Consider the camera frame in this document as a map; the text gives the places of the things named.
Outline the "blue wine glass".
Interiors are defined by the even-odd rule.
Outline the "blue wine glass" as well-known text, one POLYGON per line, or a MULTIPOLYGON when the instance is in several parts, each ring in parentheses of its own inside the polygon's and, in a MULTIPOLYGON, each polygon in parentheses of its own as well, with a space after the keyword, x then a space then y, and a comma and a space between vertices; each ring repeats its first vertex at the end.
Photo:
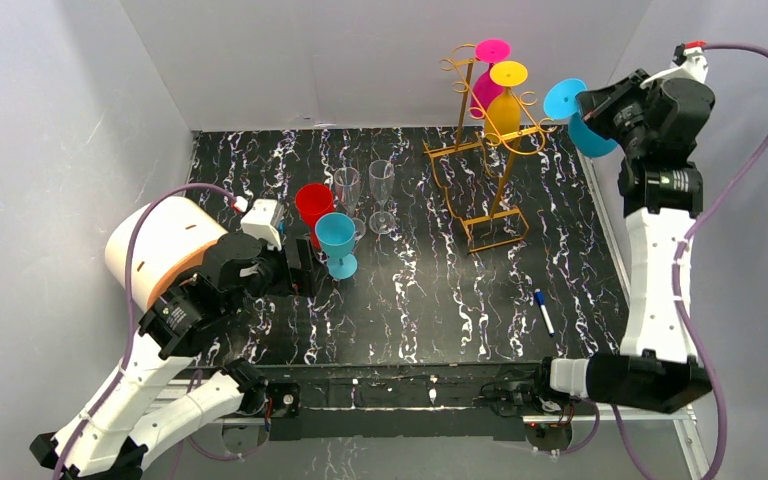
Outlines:
POLYGON ((314 233, 326 256, 329 275, 336 280, 352 277, 358 268, 353 254, 356 243, 353 220, 343 213, 327 213, 317 221, 314 233))
POLYGON ((582 120, 576 95, 586 90, 586 84, 579 78, 567 78, 555 84, 544 98, 545 115, 556 121, 566 121, 568 135, 576 148, 586 157, 598 158, 613 152, 618 144, 604 139, 590 130, 582 120))

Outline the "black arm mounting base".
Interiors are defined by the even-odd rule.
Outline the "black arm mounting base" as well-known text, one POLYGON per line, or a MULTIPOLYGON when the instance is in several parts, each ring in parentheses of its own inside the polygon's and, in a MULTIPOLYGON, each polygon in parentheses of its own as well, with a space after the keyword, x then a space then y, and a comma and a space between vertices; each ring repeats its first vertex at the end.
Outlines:
POLYGON ((274 441, 355 437, 491 437, 522 441, 540 424, 568 427, 595 407, 533 397, 535 362, 264 365, 269 383, 223 426, 270 417, 274 441))

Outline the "blue wine glass front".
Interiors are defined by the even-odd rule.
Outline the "blue wine glass front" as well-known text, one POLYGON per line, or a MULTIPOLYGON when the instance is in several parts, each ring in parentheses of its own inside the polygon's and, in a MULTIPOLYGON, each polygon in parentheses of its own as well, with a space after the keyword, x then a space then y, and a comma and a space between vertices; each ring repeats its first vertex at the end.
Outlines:
POLYGON ((314 233, 326 256, 329 275, 336 280, 352 277, 358 268, 353 254, 356 243, 353 220, 343 213, 327 213, 317 221, 314 233))

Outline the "clear champagne flute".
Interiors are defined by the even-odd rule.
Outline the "clear champagne flute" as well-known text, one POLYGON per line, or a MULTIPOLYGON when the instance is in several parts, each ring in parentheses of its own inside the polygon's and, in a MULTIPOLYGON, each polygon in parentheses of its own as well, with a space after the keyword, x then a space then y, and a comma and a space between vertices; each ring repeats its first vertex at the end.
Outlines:
POLYGON ((378 209, 370 216, 371 230, 379 235, 389 234, 395 228, 395 216, 388 202, 395 183, 395 168, 388 160, 376 160, 369 166, 370 191, 378 209))
POLYGON ((364 222, 356 215, 361 196, 361 176, 354 167, 342 167, 334 173, 334 189, 338 201, 355 227, 355 239, 359 241, 366 232, 364 222))

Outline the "red wine glass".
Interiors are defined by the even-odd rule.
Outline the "red wine glass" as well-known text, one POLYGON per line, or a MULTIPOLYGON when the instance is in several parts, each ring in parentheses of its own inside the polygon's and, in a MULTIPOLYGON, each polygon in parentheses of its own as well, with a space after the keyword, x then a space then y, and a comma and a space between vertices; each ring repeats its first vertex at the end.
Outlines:
POLYGON ((315 227, 321 217, 335 211, 333 192, 323 183, 306 184, 297 192, 295 206, 301 220, 310 229, 312 245, 319 250, 315 227))

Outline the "yellow wine glass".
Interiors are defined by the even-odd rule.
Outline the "yellow wine glass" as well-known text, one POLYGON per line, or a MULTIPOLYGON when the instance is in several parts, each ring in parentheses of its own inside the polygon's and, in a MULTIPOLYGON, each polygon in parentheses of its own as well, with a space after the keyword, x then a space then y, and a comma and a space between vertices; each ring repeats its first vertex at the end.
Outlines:
POLYGON ((490 80, 502 91, 485 110, 485 138, 494 144, 502 142, 502 137, 519 130, 522 108, 513 88, 527 80, 527 68, 512 60, 502 61, 490 70, 490 80))

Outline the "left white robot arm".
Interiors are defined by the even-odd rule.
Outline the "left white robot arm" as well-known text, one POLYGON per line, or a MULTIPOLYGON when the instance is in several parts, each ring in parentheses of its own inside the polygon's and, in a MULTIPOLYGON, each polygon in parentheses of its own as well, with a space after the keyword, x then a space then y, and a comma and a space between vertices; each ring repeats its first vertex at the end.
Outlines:
POLYGON ((233 413, 270 417, 279 404, 271 380, 236 359, 205 383, 151 411, 159 394, 219 330, 264 296, 314 294, 316 256, 297 241, 300 267, 285 250, 243 232, 226 233, 174 269, 170 284, 143 306, 123 358, 87 405, 30 452, 57 479, 138 479, 154 460, 205 424, 233 413))

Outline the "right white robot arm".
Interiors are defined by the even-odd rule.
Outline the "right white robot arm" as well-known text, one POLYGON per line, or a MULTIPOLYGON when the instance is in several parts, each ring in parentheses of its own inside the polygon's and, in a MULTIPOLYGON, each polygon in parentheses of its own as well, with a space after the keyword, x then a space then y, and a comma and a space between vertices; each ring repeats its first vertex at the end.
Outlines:
POLYGON ((686 234, 702 213, 704 191, 689 157, 714 104, 714 92, 698 80, 651 79, 642 70, 597 90, 570 78, 549 91, 545 114, 567 122, 581 153, 623 153, 617 184, 631 273, 619 352, 544 360, 538 381, 544 391, 660 413, 711 391, 684 316, 692 248, 686 234))

